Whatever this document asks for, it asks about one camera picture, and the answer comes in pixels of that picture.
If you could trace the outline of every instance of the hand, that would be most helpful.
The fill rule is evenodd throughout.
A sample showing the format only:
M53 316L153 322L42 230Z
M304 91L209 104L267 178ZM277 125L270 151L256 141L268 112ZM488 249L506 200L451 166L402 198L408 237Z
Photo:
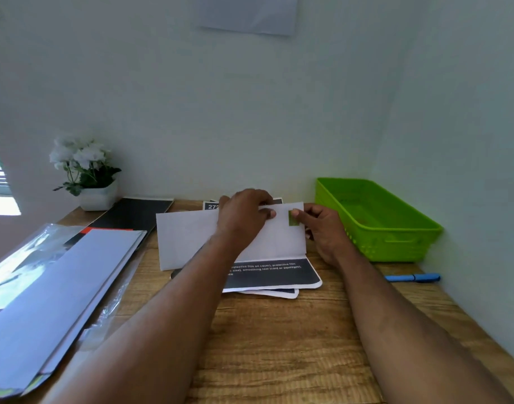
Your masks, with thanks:
M338 257L343 252L355 250L337 211L306 203L304 211L294 209L291 215L305 225L306 236L314 239L319 255L327 264L339 268Z
M272 202L272 196L265 190L246 189L232 198L222 196L216 234L228 238L242 252L252 243L266 220L276 216L276 212L269 208L259 210L259 205Z

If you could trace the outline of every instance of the potted plant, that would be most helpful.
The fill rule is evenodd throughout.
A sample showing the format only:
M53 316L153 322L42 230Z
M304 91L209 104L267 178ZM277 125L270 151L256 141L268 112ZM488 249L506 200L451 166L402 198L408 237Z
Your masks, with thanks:
M108 210L117 198L117 180L121 171L109 164L109 150L93 139L58 138L50 154L56 169L66 172L68 181L53 191L66 189L78 197L85 211Z

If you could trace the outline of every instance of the red stripe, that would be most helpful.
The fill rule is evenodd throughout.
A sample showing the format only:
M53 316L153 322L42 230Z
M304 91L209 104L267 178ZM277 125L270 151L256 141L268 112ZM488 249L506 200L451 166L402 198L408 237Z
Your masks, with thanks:
M87 234L87 233L91 232L91 230L93 230L93 229L118 229L120 231L133 231L133 229L131 229L131 228L96 228L96 227L86 227L86 228L81 230L80 234Z

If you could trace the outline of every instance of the green plastic basket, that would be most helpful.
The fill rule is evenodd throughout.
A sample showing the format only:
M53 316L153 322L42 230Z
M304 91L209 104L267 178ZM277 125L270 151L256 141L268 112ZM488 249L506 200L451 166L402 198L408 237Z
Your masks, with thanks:
M352 242L374 262L421 261L442 232L439 224L370 180L318 178L315 202L339 212Z

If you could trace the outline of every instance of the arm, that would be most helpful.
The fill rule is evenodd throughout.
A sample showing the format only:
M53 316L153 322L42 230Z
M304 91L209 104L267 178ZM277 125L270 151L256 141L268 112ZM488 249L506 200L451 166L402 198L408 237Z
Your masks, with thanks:
M180 403L186 398L235 259L275 211L263 190L220 199L216 233L139 312L102 344L49 403Z
M293 212L324 261L341 273L360 339L385 400L395 403L514 403L496 378L406 300L356 250L336 211Z

